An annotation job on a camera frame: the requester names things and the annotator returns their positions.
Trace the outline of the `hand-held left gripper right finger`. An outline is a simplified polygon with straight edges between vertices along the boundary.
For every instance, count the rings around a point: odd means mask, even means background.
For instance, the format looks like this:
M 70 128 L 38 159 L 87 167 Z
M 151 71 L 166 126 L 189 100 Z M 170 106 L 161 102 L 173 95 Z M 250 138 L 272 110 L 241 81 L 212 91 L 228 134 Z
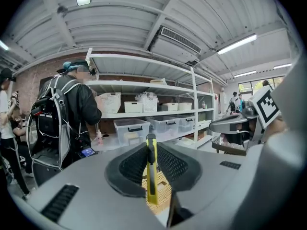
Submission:
M 157 144 L 158 165 L 172 188 L 168 215 L 198 215 L 206 210 L 233 217 L 239 209 L 230 185 L 246 156 L 189 149 L 167 142 Z

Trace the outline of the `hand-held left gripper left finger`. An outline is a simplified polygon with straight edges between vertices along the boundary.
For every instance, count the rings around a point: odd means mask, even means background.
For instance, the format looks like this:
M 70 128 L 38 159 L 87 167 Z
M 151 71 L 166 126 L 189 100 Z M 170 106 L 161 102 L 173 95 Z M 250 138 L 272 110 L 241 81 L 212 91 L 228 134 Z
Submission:
M 162 230 L 146 204 L 146 145 L 83 158 L 38 187 L 28 200 L 45 229 Z

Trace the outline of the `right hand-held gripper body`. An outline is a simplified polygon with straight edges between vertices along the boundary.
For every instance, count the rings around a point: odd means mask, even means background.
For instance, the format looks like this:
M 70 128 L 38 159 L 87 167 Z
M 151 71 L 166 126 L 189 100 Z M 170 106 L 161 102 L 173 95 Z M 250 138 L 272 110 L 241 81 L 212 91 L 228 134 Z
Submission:
M 245 107 L 241 114 L 247 119 L 248 128 L 250 128 L 249 137 L 243 139 L 245 149 L 263 143 L 265 130 L 280 114 L 271 96 L 272 92 L 271 86 L 264 86 L 244 102 Z

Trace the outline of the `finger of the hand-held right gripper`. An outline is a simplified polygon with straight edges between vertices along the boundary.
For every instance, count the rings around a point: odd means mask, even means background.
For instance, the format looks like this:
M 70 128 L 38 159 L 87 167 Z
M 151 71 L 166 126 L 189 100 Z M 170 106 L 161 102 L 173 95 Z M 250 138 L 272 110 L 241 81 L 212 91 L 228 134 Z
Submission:
M 253 119 L 254 116 L 228 115 L 212 121 L 209 128 L 218 133 L 254 133 Z

